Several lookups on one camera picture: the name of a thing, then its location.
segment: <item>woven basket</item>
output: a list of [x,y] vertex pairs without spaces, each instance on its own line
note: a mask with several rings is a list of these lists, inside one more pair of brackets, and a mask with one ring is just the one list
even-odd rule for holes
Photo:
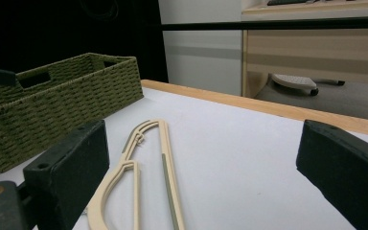
[[[0,85],[0,173],[75,127],[143,98],[135,57],[84,54],[16,76],[15,87]],[[20,84],[36,76],[50,79],[28,88]]]

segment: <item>wooden frame piece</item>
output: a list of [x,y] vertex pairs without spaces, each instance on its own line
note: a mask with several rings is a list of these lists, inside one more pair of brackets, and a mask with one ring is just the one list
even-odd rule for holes
[[172,150],[167,123],[163,120],[150,120],[137,126],[126,142],[118,166],[103,179],[96,193],[92,196],[87,206],[87,216],[89,227],[93,230],[107,230],[104,222],[104,206],[112,189],[120,180],[124,171],[133,170],[134,173],[134,202],[133,202],[133,228],[140,229],[140,203],[139,203],[139,165],[136,161],[130,160],[135,147],[144,140],[144,132],[159,126],[163,168],[167,193],[169,197],[170,211],[172,213],[172,224],[174,229],[184,230],[184,220],[182,217],[179,202],[178,190],[173,167]]

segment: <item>wood grain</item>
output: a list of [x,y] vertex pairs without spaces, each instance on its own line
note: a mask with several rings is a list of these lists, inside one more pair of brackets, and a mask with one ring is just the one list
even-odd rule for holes
[[246,108],[280,117],[290,118],[298,121],[314,120],[327,123],[345,130],[368,134],[368,120],[306,109],[302,107],[290,106],[279,103],[269,103],[254,99],[248,99],[233,95],[227,95],[202,89],[195,89],[186,86],[174,85],[170,83],[153,80],[142,80],[142,86],[156,89],[177,95],[188,96],[210,102],[228,104],[236,107]]

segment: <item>basket handle hole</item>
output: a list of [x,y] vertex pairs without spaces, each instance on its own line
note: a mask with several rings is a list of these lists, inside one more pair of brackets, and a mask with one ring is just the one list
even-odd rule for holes
[[49,73],[46,72],[46,73],[41,73],[41,74],[34,75],[29,78],[19,80],[19,83],[20,85],[22,85],[23,88],[30,88],[32,86],[42,84],[50,80],[51,80],[50,75]]
[[115,62],[110,62],[110,61],[104,61],[103,62],[103,65],[105,66],[105,68],[107,68],[107,67],[109,67],[109,66],[112,66],[112,65],[114,65],[114,64],[116,64]]

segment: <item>black foam block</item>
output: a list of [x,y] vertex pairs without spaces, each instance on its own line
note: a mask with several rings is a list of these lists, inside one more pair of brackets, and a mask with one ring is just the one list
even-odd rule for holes
[[108,168],[104,121],[75,129],[28,165],[38,229],[72,229]]
[[306,121],[296,164],[356,229],[368,229],[368,143],[338,127]]

